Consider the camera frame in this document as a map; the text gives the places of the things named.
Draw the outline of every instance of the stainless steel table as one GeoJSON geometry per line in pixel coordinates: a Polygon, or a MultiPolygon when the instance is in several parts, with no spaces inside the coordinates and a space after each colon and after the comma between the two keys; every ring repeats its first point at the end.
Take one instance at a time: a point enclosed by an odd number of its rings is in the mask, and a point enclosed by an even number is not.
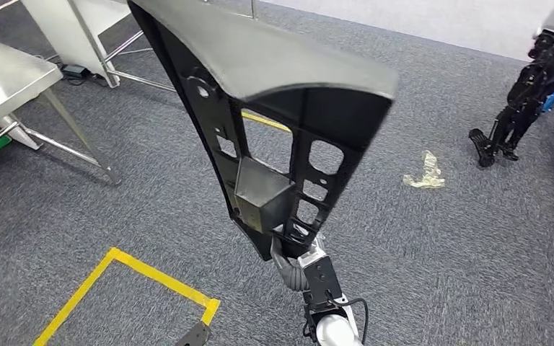
{"type": "Polygon", "coordinates": [[[62,74],[58,67],[42,59],[30,56],[0,43],[0,120],[10,117],[8,125],[0,130],[0,137],[5,136],[15,128],[24,133],[64,150],[90,164],[102,168],[114,184],[120,183],[120,178],[111,167],[100,158],[96,148],[88,141],[75,120],[52,93],[50,87],[61,80],[62,74]],[[43,95],[54,110],[65,120],[80,141],[86,146],[91,156],[76,151],[59,143],[33,129],[25,126],[13,112],[24,103],[43,95]]]}

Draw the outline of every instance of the white wall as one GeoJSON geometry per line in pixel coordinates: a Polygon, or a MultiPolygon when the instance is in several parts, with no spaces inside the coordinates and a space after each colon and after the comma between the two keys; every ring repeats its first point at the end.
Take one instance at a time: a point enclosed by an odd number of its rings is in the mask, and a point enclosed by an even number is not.
{"type": "Polygon", "coordinates": [[[522,60],[554,7],[554,0],[261,1],[522,60]]]}

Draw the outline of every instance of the yellow tape marking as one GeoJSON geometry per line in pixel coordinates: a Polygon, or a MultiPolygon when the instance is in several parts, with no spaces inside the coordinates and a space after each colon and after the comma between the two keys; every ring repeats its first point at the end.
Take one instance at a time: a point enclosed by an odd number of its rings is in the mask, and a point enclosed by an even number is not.
{"type": "Polygon", "coordinates": [[[151,278],[162,285],[167,286],[171,290],[179,293],[180,295],[194,301],[205,308],[205,312],[201,317],[201,321],[209,325],[211,320],[216,314],[219,307],[220,300],[209,298],[201,292],[198,292],[194,288],[181,283],[180,281],[171,278],[169,275],[164,274],[158,269],[146,265],[142,261],[132,257],[131,255],[112,247],[109,252],[103,257],[97,267],[88,275],[88,278],[79,286],[77,291],[73,293],[73,296],[66,302],[65,306],[56,314],[56,317],[50,322],[50,324],[43,330],[41,335],[35,340],[33,346],[43,346],[54,335],[56,330],[65,322],[71,311],[80,302],[80,300],[86,295],[92,284],[103,274],[107,266],[113,261],[117,260],[124,265],[128,265],[137,272],[151,278]]]}
{"type": "Polygon", "coordinates": [[[273,126],[274,128],[278,128],[278,129],[284,130],[286,132],[292,132],[287,126],[285,126],[281,123],[277,123],[276,121],[265,119],[264,117],[258,117],[257,115],[253,115],[253,114],[250,114],[248,112],[241,112],[241,116],[246,117],[249,120],[257,121],[257,122],[262,123],[264,125],[273,126]]]}

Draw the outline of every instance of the black bracket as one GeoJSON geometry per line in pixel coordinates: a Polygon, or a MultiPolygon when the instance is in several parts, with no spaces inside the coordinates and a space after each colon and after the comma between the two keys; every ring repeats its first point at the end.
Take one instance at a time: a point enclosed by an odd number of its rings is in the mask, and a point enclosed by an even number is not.
{"type": "Polygon", "coordinates": [[[175,346],[203,346],[209,340],[210,335],[211,330],[209,326],[200,321],[175,346]]]}

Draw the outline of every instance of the crumpled tape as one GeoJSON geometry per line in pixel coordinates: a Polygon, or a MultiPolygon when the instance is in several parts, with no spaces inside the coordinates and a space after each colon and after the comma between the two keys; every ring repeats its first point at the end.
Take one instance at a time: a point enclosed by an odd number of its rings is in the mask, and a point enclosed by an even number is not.
{"type": "Polygon", "coordinates": [[[439,169],[436,156],[428,150],[423,151],[423,170],[424,175],[420,181],[416,182],[413,176],[405,174],[403,183],[422,189],[439,189],[445,186],[445,179],[440,177],[441,170],[439,169]]]}

